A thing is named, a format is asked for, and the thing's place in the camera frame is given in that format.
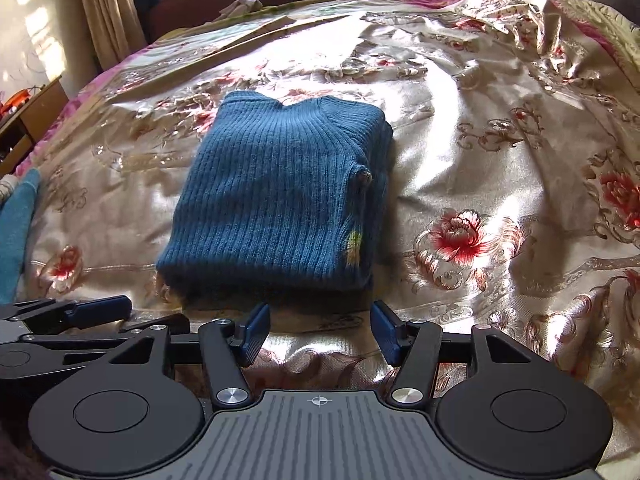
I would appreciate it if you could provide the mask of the teal folded garment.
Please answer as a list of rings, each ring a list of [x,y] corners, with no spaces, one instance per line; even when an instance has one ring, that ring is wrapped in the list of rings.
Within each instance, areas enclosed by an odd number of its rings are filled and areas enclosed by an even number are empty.
[[[23,271],[26,242],[34,213],[40,173],[29,169],[1,206],[1,303],[12,304]]]

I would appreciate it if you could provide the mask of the beige curtain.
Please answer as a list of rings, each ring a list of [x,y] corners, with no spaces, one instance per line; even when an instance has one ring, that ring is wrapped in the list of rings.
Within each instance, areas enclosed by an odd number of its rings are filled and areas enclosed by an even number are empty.
[[[96,56],[108,70],[146,46],[134,0],[81,0]]]

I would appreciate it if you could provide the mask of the floral satin bedspread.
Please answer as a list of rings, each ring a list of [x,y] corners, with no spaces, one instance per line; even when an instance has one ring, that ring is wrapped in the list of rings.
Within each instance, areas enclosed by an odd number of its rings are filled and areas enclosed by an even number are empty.
[[[599,472],[639,474],[639,31],[588,0],[310,0],[168,32],[89,84],[39,145],[22,299],[126,295],[194,324],[156,273],[226,94],[379,107],[392,168],[371,294],[487,324],[597,390]]]

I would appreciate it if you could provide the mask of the beige checked folded cloth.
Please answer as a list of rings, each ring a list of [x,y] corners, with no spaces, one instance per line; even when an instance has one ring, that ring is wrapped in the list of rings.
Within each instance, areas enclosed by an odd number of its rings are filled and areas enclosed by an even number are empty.
[[[0,179],[0,204],[3,205],[14,193],[20,179],[13,174],[6,174]]]

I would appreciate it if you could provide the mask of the wooden side cabinet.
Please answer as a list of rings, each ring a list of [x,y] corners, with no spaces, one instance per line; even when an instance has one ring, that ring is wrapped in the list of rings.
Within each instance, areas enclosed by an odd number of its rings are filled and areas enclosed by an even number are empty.
[[[68,103],[61,77],[46,84],[22,107],[1,122],[2,177],[12,174],[35,148]]]

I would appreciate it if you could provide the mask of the blue striped knit sweater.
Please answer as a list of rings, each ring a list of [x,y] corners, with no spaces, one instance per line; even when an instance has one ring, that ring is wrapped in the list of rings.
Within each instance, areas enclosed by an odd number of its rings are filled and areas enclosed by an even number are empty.
[[[226,286],[366,287],[392,140],[371,104],[229,93],[186,177],[158,274],[184,296]]]

